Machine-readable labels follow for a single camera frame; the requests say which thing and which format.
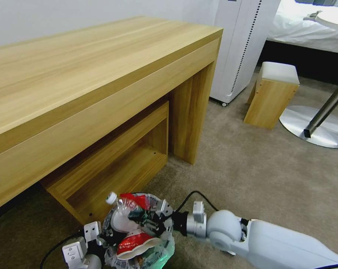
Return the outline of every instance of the chrome base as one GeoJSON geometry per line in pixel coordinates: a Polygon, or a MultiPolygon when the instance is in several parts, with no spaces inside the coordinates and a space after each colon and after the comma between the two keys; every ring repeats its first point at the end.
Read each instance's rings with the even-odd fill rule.
{"type": "Polygon", "coordinates": [[[338,118],[336,116],[329,115],[317,127],[311,138],[303,135],[303,129],[307,127],[317,112],[318,109],[308,106],[288,106],[282,113],[280,122],[302,140],[326,148],[338,148],[338,118]]]}

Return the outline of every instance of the beige carpet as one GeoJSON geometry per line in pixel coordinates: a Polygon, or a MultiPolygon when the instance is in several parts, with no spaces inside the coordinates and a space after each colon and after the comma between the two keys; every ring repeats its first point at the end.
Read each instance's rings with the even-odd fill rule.
{"type": "MultiPolygon", "coordinates": [[[[291,104],[319,108],[336,88],[300,81],[291,104]]],[[[272,131],[244,124],[249,88],[226,108],[210,101],[196,164],[170,156],[144,191],[178,206],[190,191],[200,190],[218,208],[307,233],[338,253],[338,149],[302,141],[280,123],[272,131]]],[[[186,210],[192,209],[193,201],[186,210]]],[[[80,227],[39,185],[8,207],[0,216],[0,268],[38,268],[48,249],[80,227]]],[[[206,210],[213,212],[208,205],[206,210]]],[[[175,239],[176,251],[167,269],[252,268],[242,258],[192,238],[176,233],[175,239]]],[[[60,249],[44,268],[66,268],[60,249]]]]}

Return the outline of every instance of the white cushion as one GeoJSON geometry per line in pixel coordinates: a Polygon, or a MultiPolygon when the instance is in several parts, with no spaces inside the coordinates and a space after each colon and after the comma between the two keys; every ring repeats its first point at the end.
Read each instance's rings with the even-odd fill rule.
{"type": "Polygon", "coordinates": [[[260,70],[261,77],[266,80],[300,84],[294,65],[275,62],[263,62],[260,70]]]}

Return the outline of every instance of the bottle cap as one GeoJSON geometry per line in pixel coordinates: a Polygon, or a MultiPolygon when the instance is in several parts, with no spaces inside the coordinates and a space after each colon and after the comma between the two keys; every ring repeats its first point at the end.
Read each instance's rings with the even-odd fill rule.
{"type": "Polygon", "coordinates": [[[107,204],[114,204],[117,200],[117,195],[115,192],[110,192],[110,194],[106,198],[107,204]]]}

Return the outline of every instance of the trash bag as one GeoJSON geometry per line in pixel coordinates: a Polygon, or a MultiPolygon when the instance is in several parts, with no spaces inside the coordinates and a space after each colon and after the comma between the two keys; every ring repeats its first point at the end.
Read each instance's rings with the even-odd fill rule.
{"type": "MultiPolygon", "coordinates": [[[[154,206],[160,201],[155,195],[144,194],[149,198],[150,205],[154,206]]],[[[113,208],[103,223],[103,233],[110,236],[113,233],[110,220],[116,208],[113,208]]],[[[171,232],[164,232],[160,239],[162,243],[148,249],[143,254],[136,256],[130,260],[117,259],[117,246],[109,246],[104,255],[106,265],[115,267],[116,269],[161,269],[166,262],[173,256],[175,251],[175,241],[171,232]]]]}

